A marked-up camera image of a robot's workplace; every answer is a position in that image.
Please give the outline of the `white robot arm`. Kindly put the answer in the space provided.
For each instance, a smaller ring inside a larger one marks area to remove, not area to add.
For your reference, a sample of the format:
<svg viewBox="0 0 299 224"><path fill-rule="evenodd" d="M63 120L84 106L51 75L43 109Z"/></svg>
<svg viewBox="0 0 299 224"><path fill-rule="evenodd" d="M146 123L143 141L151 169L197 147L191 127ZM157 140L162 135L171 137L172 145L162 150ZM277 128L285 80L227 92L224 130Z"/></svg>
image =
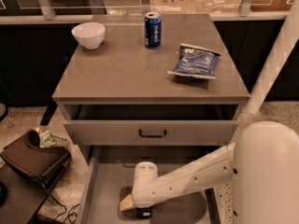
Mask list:
<svg viewBox="0 0 299 224"><path fill-rule="evenodd" d="M299 135L273 121L248 126L239 139L166 175L148 161L135 167L133 192L120 210L233 184L234 224L299 224Z"/></svg>

